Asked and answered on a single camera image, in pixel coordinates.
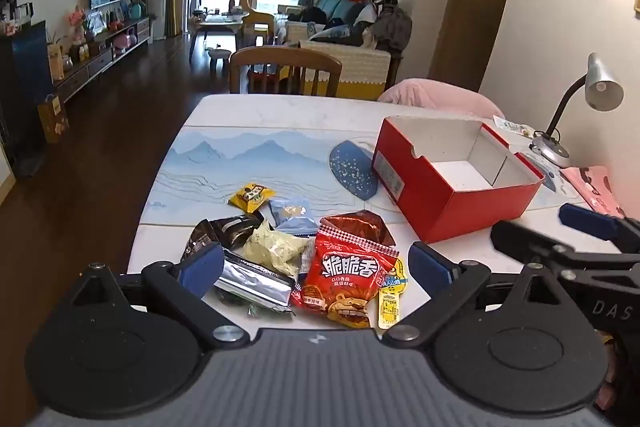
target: red box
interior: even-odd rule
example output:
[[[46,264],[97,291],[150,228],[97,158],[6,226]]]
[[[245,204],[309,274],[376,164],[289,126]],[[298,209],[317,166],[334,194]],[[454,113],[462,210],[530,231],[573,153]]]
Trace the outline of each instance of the red box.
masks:
[[[403,116],[383,121],[373,168],[425,243],[520,217],[544,177],[481,122]]]

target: dark wood floor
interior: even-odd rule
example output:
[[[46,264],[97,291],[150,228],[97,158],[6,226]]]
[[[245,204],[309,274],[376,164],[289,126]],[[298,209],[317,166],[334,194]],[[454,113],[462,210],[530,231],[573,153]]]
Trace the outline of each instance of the dark wood floor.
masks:
[[[209,36],[229,48],[232,36]],[[178,130],[200,99],[228,92],[212,80],[198,39],[142,46],[75,95],[70,131],[49,146],[30,179],[0,205],[0,425],[36,411],[24,350],[52,307],[91,261],[127,268],[146,197]]]

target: wooden door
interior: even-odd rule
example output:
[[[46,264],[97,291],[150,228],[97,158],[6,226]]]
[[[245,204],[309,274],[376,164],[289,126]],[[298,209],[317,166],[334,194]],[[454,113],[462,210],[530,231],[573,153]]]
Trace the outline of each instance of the wooden door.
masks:
[[[449,0],[429,77],[477,91],[506,0]]]

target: black circular disc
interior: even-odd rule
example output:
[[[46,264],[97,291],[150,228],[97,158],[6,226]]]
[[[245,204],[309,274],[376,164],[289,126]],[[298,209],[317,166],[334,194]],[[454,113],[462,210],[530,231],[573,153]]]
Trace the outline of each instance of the black circular disc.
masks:
[[[450,385],[494,410],[548,414],[591,403],[606,353],[586,321],[560,308],[463,316],[437,337],[434,362]]]
[[[110,304],[78,307],[43,327],[25,368],[38,399],[73,416],[129,415],[170,397],[200,359],[175,321]]]

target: red snack bag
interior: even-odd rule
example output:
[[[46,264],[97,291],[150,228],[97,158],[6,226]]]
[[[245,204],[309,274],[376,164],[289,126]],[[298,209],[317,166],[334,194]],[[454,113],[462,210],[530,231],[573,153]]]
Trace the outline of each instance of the red snack bag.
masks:
[[[336,229],[325,219],[320,223],[308,275],[290,299],[340,324],[369,328],[367,303],[396,265],[398,252]]]

